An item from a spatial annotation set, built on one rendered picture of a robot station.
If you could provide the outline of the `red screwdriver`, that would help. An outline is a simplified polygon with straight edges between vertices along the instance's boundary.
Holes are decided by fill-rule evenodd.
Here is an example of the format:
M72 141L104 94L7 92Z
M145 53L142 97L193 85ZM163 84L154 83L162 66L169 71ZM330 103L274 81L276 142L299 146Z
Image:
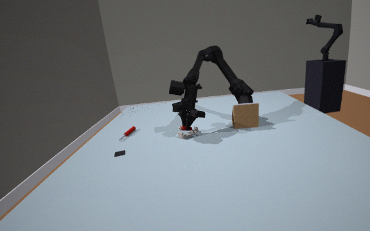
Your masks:
M131 129L129 129L127 132L125 132L124 136L130 135L135 129L136 129L136 127L133 126ZM124 136L122 136L122 138L124 138ZM119 140L121 140L122 138L120 138Z

